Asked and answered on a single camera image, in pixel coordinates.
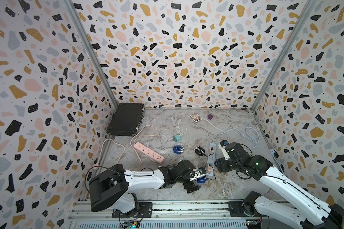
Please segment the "pink power strip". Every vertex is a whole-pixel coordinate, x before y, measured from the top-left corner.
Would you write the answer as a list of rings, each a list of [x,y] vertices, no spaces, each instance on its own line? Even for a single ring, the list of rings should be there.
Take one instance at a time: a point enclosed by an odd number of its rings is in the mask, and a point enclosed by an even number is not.
[[[145,146],[139,142],[135,143],[134,148],[136,150],[140,151],[141,153],[145,154],[149,158],[153,159],[154,161],[156,161],[159,164],[163,163],[163,161],[165,159],[164,156],[160,155],[159,153],[155,152],[154,150],[148,148],[147,146]]]

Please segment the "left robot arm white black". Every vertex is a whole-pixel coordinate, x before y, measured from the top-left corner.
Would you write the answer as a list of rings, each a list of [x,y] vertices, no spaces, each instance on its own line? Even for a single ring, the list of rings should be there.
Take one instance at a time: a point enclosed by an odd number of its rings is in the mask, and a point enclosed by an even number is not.
[[[204,167],[196,168],[189,160],[159,167],[156,170],[131,171],[116,164],[88,182],[92,212],[108,208],[124,218],[141,217],[146,208],[139,203],[135,191],[142,189],[170,189],[181,183],[187,193],[200,189],[196,180],[206,175]]]

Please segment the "teal USB charger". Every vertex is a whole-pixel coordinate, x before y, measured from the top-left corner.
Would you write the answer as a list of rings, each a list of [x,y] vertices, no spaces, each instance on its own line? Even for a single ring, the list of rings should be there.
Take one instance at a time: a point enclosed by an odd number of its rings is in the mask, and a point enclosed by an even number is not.
[[[174,135],[173,140],[174,140],[174,142],[179,142],[181,140],[181,136],[180,135]]]

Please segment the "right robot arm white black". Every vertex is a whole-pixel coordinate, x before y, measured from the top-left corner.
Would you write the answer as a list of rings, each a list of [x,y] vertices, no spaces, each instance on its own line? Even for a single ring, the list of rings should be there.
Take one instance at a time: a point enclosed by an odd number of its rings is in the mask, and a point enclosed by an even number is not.
[[[258,192],[250,192],[242,202],[247,216],[268,216],[296,229],[341,229],[344,225],[344,209],[338,204],[328,203],[309,194],[287,178],[269,160],[261,155],[251,156],[245,145],[223,140],[219,144],[223,158],[215,161],[220,173],[235,171],[245,178],[270,187],[292,207],[269,200]]]

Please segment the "blue shaver with white stripes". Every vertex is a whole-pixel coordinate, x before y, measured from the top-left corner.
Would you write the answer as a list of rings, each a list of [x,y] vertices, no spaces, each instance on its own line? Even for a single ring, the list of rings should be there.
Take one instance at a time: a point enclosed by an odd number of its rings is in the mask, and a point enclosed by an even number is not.
[[[184,147],[183,146],[174,146],[173,152],[175,154],[182,154],[184,152]]]

